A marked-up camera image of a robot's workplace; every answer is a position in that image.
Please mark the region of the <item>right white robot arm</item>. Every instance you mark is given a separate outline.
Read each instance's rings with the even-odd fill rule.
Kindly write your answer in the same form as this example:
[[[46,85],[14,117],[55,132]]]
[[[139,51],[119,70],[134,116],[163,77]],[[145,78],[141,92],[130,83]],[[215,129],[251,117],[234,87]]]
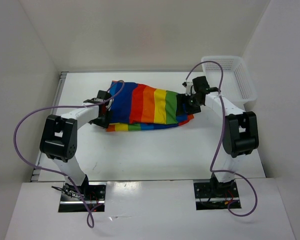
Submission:
[[[197,114],[201,106],[208,107],[222,120],[221,143],[217,150],[223,148],[228,157],[221,169],[215,169],[217,154],[213,156],[209,191],[220,197],[227,191],[235,179],[240,163],[259,146],[257,116],[252,111],[244,111],[221,95],[217,87],[210,87],[205,76],[182,83],[185,93],[177,95],[176,115]]]

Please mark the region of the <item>rainbow striped shorts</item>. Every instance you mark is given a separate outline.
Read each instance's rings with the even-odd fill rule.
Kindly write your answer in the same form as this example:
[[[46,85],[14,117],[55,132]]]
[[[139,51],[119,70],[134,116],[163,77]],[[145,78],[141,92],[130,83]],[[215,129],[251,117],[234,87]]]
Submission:
[[[177,105],[179,93],[135,82],[113,81],[109,93],[117,94],[110,110],[107,132],[152,131],[177,128],[194,116]]]

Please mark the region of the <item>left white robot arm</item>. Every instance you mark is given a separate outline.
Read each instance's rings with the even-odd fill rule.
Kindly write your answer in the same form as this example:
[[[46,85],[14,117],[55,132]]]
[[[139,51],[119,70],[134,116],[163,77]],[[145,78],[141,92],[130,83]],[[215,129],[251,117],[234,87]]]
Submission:
[[[82,171],[76,158],[78,131],[85,124],[102,128],[110,125],[113,95],[100,90],[95,98],[62,115],[51,114],[46,118],[39,145],[40,151],[51,159],[64,175],[66,189],[79,200],[90,194],[88,176]]]

